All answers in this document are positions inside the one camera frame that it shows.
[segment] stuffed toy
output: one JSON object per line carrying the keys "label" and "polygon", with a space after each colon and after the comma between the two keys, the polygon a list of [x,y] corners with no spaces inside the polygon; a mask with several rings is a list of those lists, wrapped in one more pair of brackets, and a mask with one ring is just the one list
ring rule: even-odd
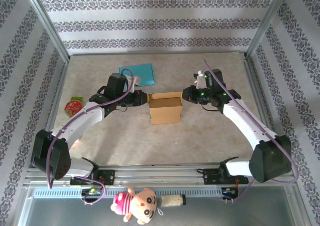
{"label": "stuffed toy", "polygon": [[128,192],[120,192],[113,198],[111,210],[116,214],[124,215],[123,220],[128,222],[131,215],[138,219],[138,224],[145,224],[151,221],[156,213],[157,198],[155,192],[149,188],[135,194],[132,187]]}

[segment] wall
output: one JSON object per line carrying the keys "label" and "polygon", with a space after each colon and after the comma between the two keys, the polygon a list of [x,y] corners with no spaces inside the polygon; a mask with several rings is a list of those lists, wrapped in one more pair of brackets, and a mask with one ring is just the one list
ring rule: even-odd
{"label": "wall", "polygon": [[320,0],[284,0],[251,58],[277,133],[292,142],[298,185],[320,225]]}
{"label": "wall", "polygon": [[0,225],[10,225],[64,62],[28,0],[0,0]]}
{"label": "wall", "polygon": [[41,0],[73,53],[246,51],[272,0]]}

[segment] cardboard box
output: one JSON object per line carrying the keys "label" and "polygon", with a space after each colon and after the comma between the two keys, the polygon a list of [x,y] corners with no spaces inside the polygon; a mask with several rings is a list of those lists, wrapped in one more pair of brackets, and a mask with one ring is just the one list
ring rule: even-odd
{"label": "cardboard box", "polygon": [[180,122],[181,92],[149,94],[151,124]]}

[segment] beige floor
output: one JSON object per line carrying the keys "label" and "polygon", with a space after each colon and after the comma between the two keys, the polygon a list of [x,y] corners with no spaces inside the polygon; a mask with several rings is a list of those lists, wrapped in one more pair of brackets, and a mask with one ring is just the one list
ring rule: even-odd
{"label": "beige floor", "polygon": [[[64,105],[72,96],[81,96],[86,103],[120,66],[152,63],[155,84],[140,88],[146,93],[172,92],[194,84],[193,73],[205,70],[203,58],[211,68],[221,69],[227,88],[235,89],[258,116],[239,53],[73,56],[55,126],[68,120]],[[177,124],[151,125],[147,104],[125,113],[114,111],[88,130],[70,154],[99,165],[220,162],[251,155],[249,143],[229,119],[200,105],[182,103]]]}

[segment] wallpaper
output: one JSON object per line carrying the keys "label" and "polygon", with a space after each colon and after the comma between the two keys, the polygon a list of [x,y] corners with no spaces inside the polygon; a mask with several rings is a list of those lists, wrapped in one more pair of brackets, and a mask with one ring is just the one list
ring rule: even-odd
{"label": "wallpaper", "polygon": [[272,0],[41,0],[70,54],[246,51]]}
{"label": "wallpaper", "polygon": [[284,0],[251,61],[277,133],[292,142],[298,186],[320,225],[320,0]]}
{"label": "wallpaper", "polygon": [[10,225],[64,61],[28,0],[0,0],[0,225]]}

